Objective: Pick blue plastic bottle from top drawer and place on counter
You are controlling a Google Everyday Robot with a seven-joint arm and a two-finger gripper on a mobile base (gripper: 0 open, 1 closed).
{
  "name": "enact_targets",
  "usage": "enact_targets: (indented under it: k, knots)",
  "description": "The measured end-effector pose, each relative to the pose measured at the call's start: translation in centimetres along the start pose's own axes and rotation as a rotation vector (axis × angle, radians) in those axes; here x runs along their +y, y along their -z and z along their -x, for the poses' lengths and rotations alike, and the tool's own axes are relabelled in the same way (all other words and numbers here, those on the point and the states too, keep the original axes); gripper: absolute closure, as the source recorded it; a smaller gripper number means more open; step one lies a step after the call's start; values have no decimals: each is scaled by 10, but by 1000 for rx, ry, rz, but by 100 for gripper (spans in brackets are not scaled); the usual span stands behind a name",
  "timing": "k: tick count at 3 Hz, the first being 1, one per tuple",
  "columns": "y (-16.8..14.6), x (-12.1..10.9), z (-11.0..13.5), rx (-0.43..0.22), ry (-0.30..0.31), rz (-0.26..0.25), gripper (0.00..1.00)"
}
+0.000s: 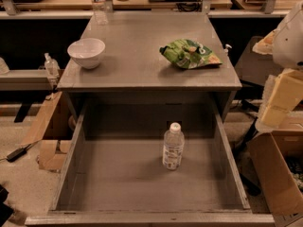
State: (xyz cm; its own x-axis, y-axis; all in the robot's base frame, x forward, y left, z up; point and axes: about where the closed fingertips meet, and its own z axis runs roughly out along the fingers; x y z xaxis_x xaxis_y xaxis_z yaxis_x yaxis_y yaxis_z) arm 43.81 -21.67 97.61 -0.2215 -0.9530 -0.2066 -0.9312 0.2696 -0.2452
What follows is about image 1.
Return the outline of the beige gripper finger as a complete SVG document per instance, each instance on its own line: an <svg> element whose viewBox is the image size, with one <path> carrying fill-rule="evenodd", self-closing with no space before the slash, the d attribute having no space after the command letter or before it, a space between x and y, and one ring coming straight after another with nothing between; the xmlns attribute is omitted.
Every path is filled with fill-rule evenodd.
<svg viewBox="0 0 303 227"><path fill-rule="evenodd" d="M274 109L290 112L303 99L303 72L285 69L277 78L269 105Z"/></svg>
<svg viewBox="0 0 303 227"><path fill-rule="evenodd" d="M268 127L277 127L288 114L287 109L274 105L265 105L261 108L260 122Z"/></svg>

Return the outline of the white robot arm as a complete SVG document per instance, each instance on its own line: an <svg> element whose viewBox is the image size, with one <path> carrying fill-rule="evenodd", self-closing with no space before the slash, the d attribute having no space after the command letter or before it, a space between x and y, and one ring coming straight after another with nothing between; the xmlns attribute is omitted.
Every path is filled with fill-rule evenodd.
<svg viewBox="0 0 303 227"><path fill-rule="evenodd" d="M303 2L297 2L276 28L273 60L284 68L272 84L259 122L277 128L303 99Z"/></svg>

